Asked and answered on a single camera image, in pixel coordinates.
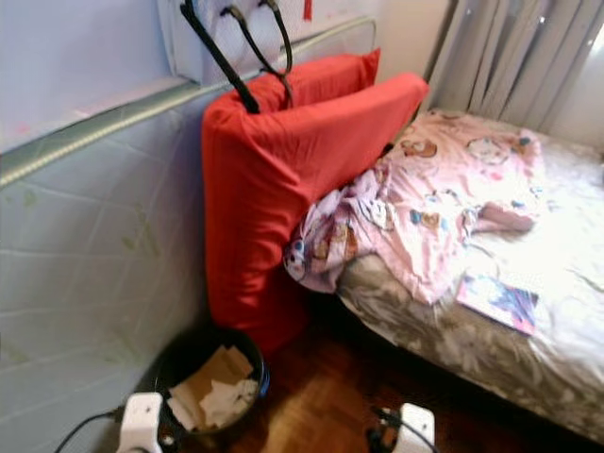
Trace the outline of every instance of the black strap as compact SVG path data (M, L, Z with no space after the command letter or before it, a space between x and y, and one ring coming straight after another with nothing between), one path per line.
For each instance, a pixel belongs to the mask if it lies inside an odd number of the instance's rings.
M242 98L243 105L248 113L260 113L260 108L258 107L258 102L249 91L249 89L245 86L239 75L235 72L233 67L227 61L223 53L220 51L214 40L211 38L210 34L206 30L206 28L199 22L197 16L195 15L195 11L193 9L193 0L185 0L185 3L180 5L180 13L187 20L191 28L195 31L199 39L203 44L206 45L211 55L213 56L220 69L225 73L228 81L235 87L235 90L239 93L239 96Z
M259 7L261 7L263 5L267 5L273 11L273 15L275 16L275 20L277 21L277 25L279 27L281 36L283 38L283 45L285 46L285 53L287 56L287 65L286 65L285 71L283 71L283 72L276 70L271 65L271 63L269 63L268 60L264 57L264 55L262 54L262 52L256 45L254 38L252 38L252 35L249 32L249 28L247 27L247 21L243 17L242 12L237 7L232 6L232 5L229 7L226 7L220 12L220 15L225 16L225 15L229 14L237 21L237 23L239 24L239 28L241 29L243 36L245 37L245 40L249 43L250 47L252 48L252 51L254 52L256 57L260 60L262 65L264 66L264 70L267 73L272 74L273 76L275 76L279 79L279 81L285 87L285 91L287 92L288 102L290 104L292 104L292 102L293 102L292 87L290 86L290 84L287 81L287 74L292 70L293 60L294 60L293 53L292 53L292 44L290 43L290 37L287 34L287 29L285 28L285 25L283 24L283 18L281 17L281 12L279 11L277 2L275 2L275 0L261 0L259 2Z

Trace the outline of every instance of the curtain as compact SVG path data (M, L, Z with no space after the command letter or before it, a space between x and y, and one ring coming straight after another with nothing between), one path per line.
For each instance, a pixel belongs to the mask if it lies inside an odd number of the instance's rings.
M545 130L604 22L603 0L460 0L422 109Z

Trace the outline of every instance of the bed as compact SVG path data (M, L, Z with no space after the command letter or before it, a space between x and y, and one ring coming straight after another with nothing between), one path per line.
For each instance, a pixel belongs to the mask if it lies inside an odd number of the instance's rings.
M337 294L389 342L604 444L601 156L593 148L540 139L548 214L530 233L476 234L468 252L470 267L540 295L534 336L455 303L459 278L432 306L412 300L377 255L351 261Z

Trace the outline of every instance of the pink cloth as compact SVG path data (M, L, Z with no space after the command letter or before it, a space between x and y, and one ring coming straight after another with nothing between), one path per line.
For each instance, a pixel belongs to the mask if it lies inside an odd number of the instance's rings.
M421 301L438 300L475 231L530 230L540 212L536 136L430 112L355 181L313 205L286 249L290 275L333 293L345 264L379 254Z

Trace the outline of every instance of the book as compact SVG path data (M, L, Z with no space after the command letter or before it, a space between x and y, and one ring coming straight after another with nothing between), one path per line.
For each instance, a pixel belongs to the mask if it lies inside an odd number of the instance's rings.
M535 333L534 309L538 294L506 285L493 277L465 275L457 300L504 326L526 335Z

